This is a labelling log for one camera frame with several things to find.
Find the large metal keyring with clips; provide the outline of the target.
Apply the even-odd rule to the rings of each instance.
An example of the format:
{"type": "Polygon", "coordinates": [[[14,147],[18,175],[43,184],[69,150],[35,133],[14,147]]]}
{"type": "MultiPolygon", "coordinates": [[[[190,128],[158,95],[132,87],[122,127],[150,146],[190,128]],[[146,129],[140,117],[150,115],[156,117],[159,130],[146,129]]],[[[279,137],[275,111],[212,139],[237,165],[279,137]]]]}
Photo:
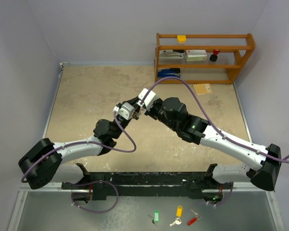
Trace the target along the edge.
{"type": "Polygon", "coordinates": [[[143,115],[146,112],[146,109],[144,107],[140,107],[138,111],[138,115],[143,115]]]}

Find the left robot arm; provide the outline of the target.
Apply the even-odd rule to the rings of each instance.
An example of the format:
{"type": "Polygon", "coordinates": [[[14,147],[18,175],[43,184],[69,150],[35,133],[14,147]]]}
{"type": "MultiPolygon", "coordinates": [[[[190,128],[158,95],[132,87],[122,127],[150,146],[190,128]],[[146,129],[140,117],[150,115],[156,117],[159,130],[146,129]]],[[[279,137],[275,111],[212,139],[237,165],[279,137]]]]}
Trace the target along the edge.
{"type": "Polygon", "coordinates": [[[113,151],[116,140],[125,131],[134,114],[139,112],[139,98],[118,103],[113,111],[112,121],[100,119],[93,135],[78,141],[51,142],[48,138],[39,140],[18,162],[23,173],[22,183],[31,189],[39,189],[50,183],[63,164],[87,156],[99,156],[113,151]]]}

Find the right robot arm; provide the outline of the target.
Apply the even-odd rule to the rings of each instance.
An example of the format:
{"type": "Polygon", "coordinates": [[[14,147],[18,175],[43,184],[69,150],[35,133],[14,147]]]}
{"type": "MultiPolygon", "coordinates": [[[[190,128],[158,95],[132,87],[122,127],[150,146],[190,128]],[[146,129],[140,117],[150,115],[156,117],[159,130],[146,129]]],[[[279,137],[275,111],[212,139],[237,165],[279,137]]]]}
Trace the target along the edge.
{"type": "Polygon", "coordinates": [[[216,188],[229,182],[251,182],[254,186],[274,191],[281,163],[280,147],[254,144],[214,128],[212,123],[188,113],[178,98],[145,100],[145,115],[160,121],[176,132],[183,141],[210,147],[239,161],[238,165],[211,164],[205,174],[205,184],[216,188]]]}

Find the blue stapler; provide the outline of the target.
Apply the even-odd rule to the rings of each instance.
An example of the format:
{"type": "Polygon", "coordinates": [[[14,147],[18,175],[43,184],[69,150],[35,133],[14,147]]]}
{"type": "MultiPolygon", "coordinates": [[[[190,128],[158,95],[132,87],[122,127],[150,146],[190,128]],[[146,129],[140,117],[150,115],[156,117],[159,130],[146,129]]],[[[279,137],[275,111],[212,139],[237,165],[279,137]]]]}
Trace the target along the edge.
{"type": "Polygon", "coordinates": [[[167,68],[167,69],[160,69],[158,70],[157,77],[164,78],[164,77],[178,77],[180,78],[181,75],[180,68],[167,68]]]}

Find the brown envelope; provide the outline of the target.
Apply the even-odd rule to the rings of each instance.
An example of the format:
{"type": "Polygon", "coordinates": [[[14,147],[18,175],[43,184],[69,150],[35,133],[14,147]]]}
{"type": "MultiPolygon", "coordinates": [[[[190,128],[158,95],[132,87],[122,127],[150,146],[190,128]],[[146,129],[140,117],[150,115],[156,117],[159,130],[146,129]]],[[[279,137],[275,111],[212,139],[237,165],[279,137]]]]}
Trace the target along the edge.
{"type": "Polygon", "coordinates": [[[193,87],[194,87],[196,95],[204,95],[204,94],[213,93],[210,83],[194,84],[193,87]]]}

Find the white stapler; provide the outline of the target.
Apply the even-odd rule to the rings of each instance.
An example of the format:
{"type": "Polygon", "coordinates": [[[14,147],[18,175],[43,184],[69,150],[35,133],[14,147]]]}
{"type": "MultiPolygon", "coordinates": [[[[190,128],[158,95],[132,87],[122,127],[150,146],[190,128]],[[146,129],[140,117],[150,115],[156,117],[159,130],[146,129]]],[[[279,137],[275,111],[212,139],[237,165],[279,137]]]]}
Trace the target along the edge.
{"type": "Polygon", "coordinates": [[[160,50],[159,58],[162,59],[182,59],[185,56],[184,50],[160,50]]]}

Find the white red cardboard box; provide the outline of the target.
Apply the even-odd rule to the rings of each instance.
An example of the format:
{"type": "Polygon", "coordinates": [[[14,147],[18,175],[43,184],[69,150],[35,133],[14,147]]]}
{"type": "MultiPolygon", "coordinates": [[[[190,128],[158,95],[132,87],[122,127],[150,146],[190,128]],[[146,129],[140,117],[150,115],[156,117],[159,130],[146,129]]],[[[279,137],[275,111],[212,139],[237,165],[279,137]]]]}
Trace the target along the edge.
{"type": "Polygon", "coordinates": [[[207,59],[206,50],[186,50],[185,58],[187,62],[204,61],[207,59]]]}

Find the yellow small box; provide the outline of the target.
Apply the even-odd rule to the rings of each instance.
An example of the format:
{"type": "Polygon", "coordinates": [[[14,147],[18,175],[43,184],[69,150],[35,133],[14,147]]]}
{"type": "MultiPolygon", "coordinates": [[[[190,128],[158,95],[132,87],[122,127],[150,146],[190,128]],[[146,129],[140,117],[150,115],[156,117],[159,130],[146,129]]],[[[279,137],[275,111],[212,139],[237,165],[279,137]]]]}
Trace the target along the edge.
{"type": "Polygon", "coordinates": [[[185,44],[186,40],[187,40],[186,35],[177,35],[178,44],[185,44]]]}

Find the red black stamp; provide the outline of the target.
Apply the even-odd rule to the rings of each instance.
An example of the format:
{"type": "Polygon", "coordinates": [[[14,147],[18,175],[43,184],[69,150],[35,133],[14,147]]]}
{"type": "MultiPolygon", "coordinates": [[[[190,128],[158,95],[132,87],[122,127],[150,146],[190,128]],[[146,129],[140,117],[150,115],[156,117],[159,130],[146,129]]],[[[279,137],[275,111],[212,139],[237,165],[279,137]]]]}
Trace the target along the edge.
{"type": "Polygon", "coordinates": [[[216,62],[218,59],[218,54],[220,53],[220,50],[213,50],[211,56],[210,56],[210,61],[211,62],[216,62]]]}

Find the wooden shelf rack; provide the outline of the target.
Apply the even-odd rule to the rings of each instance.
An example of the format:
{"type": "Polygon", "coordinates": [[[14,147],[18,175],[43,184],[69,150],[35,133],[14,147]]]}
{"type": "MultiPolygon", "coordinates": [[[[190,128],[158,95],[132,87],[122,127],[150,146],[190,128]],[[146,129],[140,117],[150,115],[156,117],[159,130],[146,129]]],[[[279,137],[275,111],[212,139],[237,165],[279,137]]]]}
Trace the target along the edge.
{"type": "Polygon", "coordinates": [[[248,34],[156,35],[155,81],[173,71],[190,84],[233,84],[256,48],[248,34]]]}

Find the green tag key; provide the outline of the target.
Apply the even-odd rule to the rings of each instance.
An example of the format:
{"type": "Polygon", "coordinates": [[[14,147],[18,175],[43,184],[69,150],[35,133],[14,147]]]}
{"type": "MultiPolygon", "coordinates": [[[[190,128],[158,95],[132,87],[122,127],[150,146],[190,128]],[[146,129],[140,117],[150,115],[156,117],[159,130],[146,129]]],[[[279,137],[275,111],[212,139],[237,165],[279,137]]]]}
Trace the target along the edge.
{"type": "Polygon", "coordinates": [[[158,210],[155,210],[153,215],[147,214],[147,216],[150,218],[151,222],[154,225],[158,225],[159,223],[159,211],[158,210]]]}

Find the yellow tag key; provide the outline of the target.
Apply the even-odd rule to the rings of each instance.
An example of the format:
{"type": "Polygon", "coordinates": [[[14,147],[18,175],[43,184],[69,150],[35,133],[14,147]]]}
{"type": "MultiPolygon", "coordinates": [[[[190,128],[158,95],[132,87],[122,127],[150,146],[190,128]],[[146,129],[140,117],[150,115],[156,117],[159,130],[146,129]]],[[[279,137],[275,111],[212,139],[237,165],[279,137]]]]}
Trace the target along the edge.
{"type": "Polygon", "coordinates": [[[175,218],[174,222],[169,225],[170,227],[172,227],[174,225],[180,225],[182,223],[182,221],[181,221],[182,213],[183,213],[183,207],[181,205],[179,205],[177,207],[177,210],[176,210],[176,218],[175,218]]]}

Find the red tag key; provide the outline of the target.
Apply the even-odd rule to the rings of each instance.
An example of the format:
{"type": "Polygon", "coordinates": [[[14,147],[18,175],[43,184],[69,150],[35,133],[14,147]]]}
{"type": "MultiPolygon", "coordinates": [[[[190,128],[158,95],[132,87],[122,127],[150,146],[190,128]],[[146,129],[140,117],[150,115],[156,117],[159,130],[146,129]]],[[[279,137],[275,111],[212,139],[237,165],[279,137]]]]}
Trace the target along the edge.
{"type": "Polygon", "coordinates": [[[200,220],[201,219],[201,215],[198,213],[198,212],[196,212],[196,211],[194,211],[194,210],[190,210],[192,213],[193,213],[193,217],[187,222],[187,225],[188,226],[191,226],[192,224],[194,224],[196,221],[198,221],[198,220],[200,220]]]}

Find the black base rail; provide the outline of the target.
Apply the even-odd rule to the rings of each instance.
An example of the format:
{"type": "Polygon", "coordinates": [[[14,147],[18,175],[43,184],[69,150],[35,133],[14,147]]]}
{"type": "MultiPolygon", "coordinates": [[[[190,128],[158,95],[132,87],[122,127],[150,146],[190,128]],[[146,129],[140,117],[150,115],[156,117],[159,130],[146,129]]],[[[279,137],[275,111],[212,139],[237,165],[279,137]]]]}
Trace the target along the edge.
{"type": "Polygon", "coordinates": [[[231,183],[220,184],[206,172],[88,172],[80,164],[82,179],[62,183],[62,189],[77,192],[91,190],[92,200],[108,196],[188,197],[213,199],[214,193],[231,189],[231,183]]]}

